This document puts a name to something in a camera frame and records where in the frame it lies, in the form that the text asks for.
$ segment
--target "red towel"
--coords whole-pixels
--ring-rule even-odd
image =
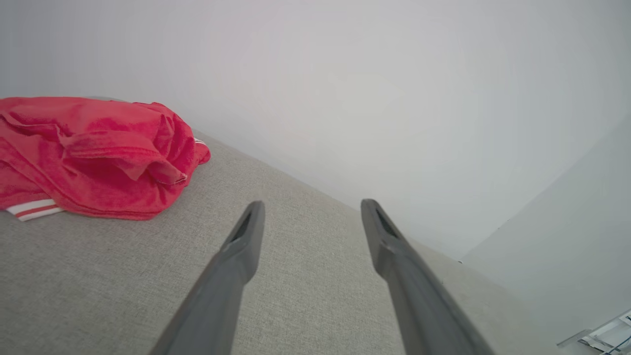
[[[0,209],[146,220],[180,196],[206,145],[164,105],[77,97],[0,100]]]

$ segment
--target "white stripe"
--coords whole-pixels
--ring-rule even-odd
[[[35,213],[32,213],[32,214],[23,215],[21,217],[18,217],[18,219],[21,220],[22,222],[26,222],[26,221],[28,221],[30,219],[34,219],[34,218],[37,218],[37,217],[43,217],[45,215],[56,214],[58,212],[63,212],[63,210],[61,208],[59,208],[59,207],[54,207],[54,208],[51,208],[49,210],[43,210],[43,211],[35,212]]]
[[[19,205],[11,206],[7,208],[6,210],[11,212],[11,214],[16,215],[20,212],[32,210],[33,208],[40,208],[40,207],[50,206],[50,205],[55,205],[55,201],[53,201],[51,198],[47,200],[38,200],[38,201],[21,203]]]

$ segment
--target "gray upholstered sofa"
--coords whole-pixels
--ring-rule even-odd
[[[266,202],[265,234],[233,354],[403,353],[359,212],[196,136],[212,159],[153,220],[0,212],[0,353],[146,354],[253,200]],[[503,289],[418,248],[498,354],[551,353]]]

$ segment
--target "red and white striped trim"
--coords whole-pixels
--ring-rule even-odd
[[[63,211],[52,199],[26,202],[11,206],[6,210],[22,222]]]
[[[202,141],[202,140],[198,140],[197,138],[195,138],[195,143],[200,143],[200,144],[206,145],[206,144],[204,143],[204,141]]]

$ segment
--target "wire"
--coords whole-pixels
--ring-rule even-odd
[[[614,351],[614,350],[618,350],[618,348],[619,348],[620,346],[622,346],[622,344],[624,344],[624,343],[628,342],[628,341],[629,341],[629,339],[631,339],[631,335],[629,335],[629,337],[628,337],[625,341],[623,341],[623,342],[621,342],[620,344],[618,344],[618,346],[616,346],[616,347],[614,347],[613,349],[611,349],[611,350],[609,350],[608,352],[606,352],[606,353],[605,353],[605,355],[611,355],[611,352],[612,352],[612,351]]]

